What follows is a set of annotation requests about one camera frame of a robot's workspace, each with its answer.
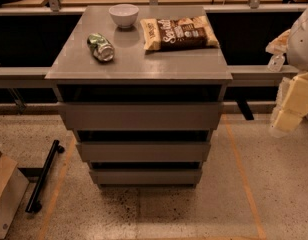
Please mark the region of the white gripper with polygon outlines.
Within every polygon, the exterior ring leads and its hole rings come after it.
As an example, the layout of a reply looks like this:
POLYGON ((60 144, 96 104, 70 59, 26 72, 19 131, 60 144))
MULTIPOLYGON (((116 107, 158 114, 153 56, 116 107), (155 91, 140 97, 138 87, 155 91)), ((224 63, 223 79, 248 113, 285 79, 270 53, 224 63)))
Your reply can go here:
MULTIPOLYGON (((268 43, 265 51, 277 55, 287 51, 290 30, 286 30, 268 43)), ((279 85, 276 105, 270 117, 269 133, 276 138, 293 132, 308 114, 308 72, 292 79, 284 77, 279 85)))

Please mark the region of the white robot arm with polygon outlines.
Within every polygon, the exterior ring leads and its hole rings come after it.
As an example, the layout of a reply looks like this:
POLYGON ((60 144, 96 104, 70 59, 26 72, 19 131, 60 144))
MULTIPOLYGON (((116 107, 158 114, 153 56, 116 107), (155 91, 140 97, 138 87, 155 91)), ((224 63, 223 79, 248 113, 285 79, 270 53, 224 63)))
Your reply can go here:
POLYGON ((308 7, 266 51, 272 54, 267 65, 270 71, 279 72, 285 61, 298 70, 292 79, 283 78, 277 92, 269 132, 280 138, 293 132, 308 114, 308 7))

